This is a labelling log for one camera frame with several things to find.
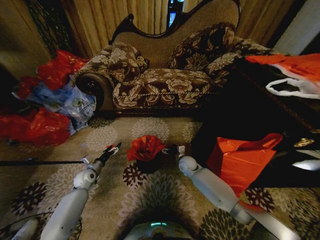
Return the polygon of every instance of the carpet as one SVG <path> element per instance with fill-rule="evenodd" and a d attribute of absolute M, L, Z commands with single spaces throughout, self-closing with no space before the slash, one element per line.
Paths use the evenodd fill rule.
<path fill-rule="evenodd" d="M 120 151 L 102 169 L 97 185 L 70 239 L 121 239 L 132 226 L 168 220 L 181 224 L 196 239 L 250 239 L 254 222 L 242 225 L 215 208 L 178 169 L 167 161 L 152 174 L 141 173 L 128 162 L 126 150 L 134 138 L 155 135 L 166 144 L 189 143 L 201 123 L 189 117 L 94 118 L 85 128 L 58 146 L 37 147 L 0 142 L 1 160 L 38 158 L 41 161 L 78 161 L 99 157 L 107 145 L 122 142 Z M 70 191 L 83 164 L 0 167 L 0 239 L 10 239 L 37 215 L 41 228 L 61 197 Z M 241 199 L 258 205 L 300 236 L 319 239 L 319 189 L 253 188 Z"/>

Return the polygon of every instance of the clutter pile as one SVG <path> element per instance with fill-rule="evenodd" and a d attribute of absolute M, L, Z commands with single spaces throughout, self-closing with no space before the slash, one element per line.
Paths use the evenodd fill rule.
<path fill-rule="evenodd" d="M 20 100 L 38 106 L 24 115 L 0 112 L 0 137 L 37 145 L 58 145 L 88 126 L 96 99 L 71 87 L 73 74 L 89 59 L 57 50 L 57 57 L 37 68 L 37 76 L 21 78 Z"/>

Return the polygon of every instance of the curtain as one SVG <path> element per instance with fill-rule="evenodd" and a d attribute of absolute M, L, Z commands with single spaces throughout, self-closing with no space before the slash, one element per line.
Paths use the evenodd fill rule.
<path fill-rule="evenodd" d="M 71 35 L 82 57 L 92 57 L 108 44 L 130 13 L 142 32 L 166 31 L 168 0 L 61 0 Z"/>
<path fill-rule="evenodd" d="M 202 0 L 184 0 L 182 11 L 188 13 L 201 2 Z"/>
<path fill-rule="evenodd" d="M 202 0 L 184 0 L 190 12 Z M 240 0 L 241 14 L 236 35 L 266 45 L 295 0 Z"/>

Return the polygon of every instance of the sofa armrest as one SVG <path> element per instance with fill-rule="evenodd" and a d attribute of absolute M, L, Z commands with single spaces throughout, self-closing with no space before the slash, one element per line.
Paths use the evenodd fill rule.
<path fill-rule="evenodd" d="M 272 48 L 262 46 L 251 39 L 243 39 L 237 36 L 233 39 L 229 52 L 238 54 L 240 57 L 279 54 Z"/>
<path fill-rule="evenodd" d="M 106 77 L 96 73 L 84 73 L 75 80 L 76 86 L 84 93 L 95 96 L 96 111 L 115 111 L 113 86 Z"/>
<path fill-rule="evenodd" d="M 104 47 L 72 79 L 72 85 L 96 98 L 96 111 L 114 111 L 113 90 L 118 81 L 108 68 L 112 46 Z"/>

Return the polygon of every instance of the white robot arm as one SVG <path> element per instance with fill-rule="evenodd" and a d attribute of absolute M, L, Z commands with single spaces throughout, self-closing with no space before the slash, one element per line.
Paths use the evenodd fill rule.
<path fill-rule="evenodd" d="M 254 218 L 280 240 L 301 238 L 262 208 L 254 210 L 239 204 L 232 188 L 207 168 L 202 168 L 191 156 L 179 160 L 179 169 L 190 178 L 194 186 L 217 208 L 227 211 L 236 220 L 248 224 Z"/>
<path fill-rule="evenodd" d="M 67 240 L 70 237 L 85 208 L 90 187 L 97 182 L 106 161 L 118 152 L 120 146 L 121 143 L 116 147 L 110 146 L 93 164 L 89 164 L 86 170 L 75 176 L 72 190 L 55 208 L 41 233 L 41 240 Z"/>

